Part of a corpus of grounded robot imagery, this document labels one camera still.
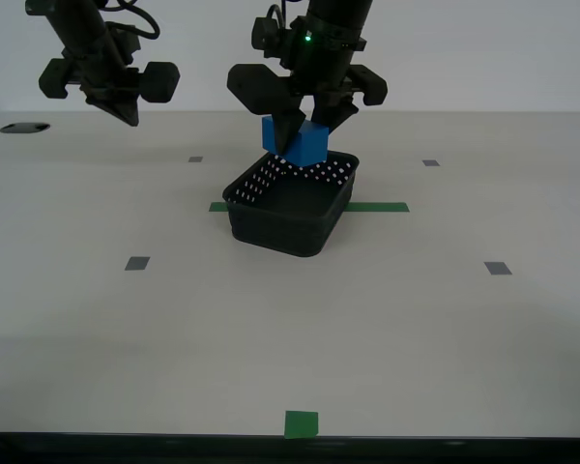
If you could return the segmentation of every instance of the gray square marker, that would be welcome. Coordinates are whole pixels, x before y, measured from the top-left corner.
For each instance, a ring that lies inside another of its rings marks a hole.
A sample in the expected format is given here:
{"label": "gray square marker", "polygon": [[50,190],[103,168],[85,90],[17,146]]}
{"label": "gray square marker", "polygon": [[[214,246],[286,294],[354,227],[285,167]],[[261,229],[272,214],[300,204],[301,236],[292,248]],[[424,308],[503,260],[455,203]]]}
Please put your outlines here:
{"label": "gray square marker", "polygon": [[509,270],[505,263],[484,263],[487,270],[493,276],[512,276],[513,272]]}
{"label": "gray square marker", "polygon": [[151,258],[144,256],[133,256],[129,260],[129,263],[127,263],[125,271],[144,271],[146,266],[148,266],[150,259]]}

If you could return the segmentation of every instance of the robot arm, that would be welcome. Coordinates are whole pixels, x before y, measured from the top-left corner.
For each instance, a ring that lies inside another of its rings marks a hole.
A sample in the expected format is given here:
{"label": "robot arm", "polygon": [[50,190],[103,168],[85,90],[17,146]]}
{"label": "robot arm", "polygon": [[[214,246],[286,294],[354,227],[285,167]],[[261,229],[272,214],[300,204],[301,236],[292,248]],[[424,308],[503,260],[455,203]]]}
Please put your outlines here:
{"label": "robot arm", "polygon": [[[134,6],[137,0],[26,0],[26,13],[45,16],[65,46],[63,58],[49,62],[39,79],[46,97],[65,99],[67,85],[79,85],[86,102],[130,126],[139,123],[137,99],[166,103],[180,79],[173,63],[149,63],[144,73],[129,68],[140,49],[139,37],[154,40],[160,29],[149,14]],[[153,33],[133,26],[105,22],[101,11],[127,10],[146,19]]]}
{"label": "robot arm", "polygon": [[265,65],[237,65],[228,75],[228,89],[252,113],[273,115],[279,153],[285,153],[305,120],[300,110],[305,96],[315,101],[312,121],[330,132],[359,111],[353,105],[355,93],[364,93],[366,105],[384,102],[387,82],[363,65],[351,65],[354,53],[365,49],[361,32],[371,4],[310,0],[307,15],[297,17],[289,29],[285,8],[277,5],[256,19],[252,46],[263,50],[265,58],[279,58],[291,75],[279,77]]}

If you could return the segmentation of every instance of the black hole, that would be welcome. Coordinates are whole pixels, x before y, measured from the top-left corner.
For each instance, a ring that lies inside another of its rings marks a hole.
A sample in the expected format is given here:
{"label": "black hole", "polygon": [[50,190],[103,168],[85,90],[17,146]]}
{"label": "black hole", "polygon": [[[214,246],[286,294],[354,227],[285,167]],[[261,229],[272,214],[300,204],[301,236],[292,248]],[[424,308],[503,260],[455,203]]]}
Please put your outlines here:
{"label": "black hole", "polygon": [[2,133],[37,133],[47,131],[50,125],[47,123],[14,123],[2,128]]}

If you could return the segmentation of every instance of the black cable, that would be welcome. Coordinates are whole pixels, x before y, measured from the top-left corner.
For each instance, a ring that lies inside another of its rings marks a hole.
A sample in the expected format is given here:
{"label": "black cable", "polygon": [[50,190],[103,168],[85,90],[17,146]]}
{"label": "black cable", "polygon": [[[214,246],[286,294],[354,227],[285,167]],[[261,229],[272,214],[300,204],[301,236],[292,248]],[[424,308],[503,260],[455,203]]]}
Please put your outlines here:
{"label": "black cable", "polygon": [[136,1],[137,0],[131,0],[130,2],[127,2],[127,0],[118,0],[119,7],[114,8],[122,8],[122,10],[127,10],[128,12],[132,12],[133,14],[138,15],[151,25],[151,27],[153,28],[153,32],[142,31],[141,29],[138,29],[134,26],[128,26],[127,24],[119,24],[116,22],[107,22],[107,25],[114,29],[120,29],[121,31],[131,32],[136,36],[143,37],[144,39],[150,39],[151,41],[158,39],[161,35],[161,29],[159,28],[159,25],[152,16],[150,16],[141,8],[135,7],[133,5],[133,3],[135,3]]}
{"label": "black cable", "polygon": [[[137,0],[131,0],[129,3],[129,5],[135,5],[135,3],[137,2]],[[125,10],[125,7],[121,7],[120,5],[118,5],[117,7],[105,7],[105,8],[101,8],[102,12],[123,12]]]}
{"label": "black cable", "polygon": [[279,27],[284,29],[286,27],[286,20],[283,17],[283,13],[281,12],[281,8],[279,5],[271,5],[269,11],[267,12],[267,18],[272,18],[273,13],[277,16],[277,22],[279,23]]}

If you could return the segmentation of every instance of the blue cube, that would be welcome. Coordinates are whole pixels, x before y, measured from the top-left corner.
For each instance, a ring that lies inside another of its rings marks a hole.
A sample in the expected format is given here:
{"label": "blue cube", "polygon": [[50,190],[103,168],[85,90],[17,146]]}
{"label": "blue cube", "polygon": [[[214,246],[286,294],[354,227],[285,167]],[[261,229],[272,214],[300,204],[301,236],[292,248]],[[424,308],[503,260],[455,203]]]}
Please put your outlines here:
{"label": "blue cube", "polygon": [[[275,146],[273,117],[262,118],[262,146],[280,156]],[[299,167],[311,166],[327,159],[329,152],[329,128],[311,121],[304,121],[297,138],[291,143],[283,158]]]}

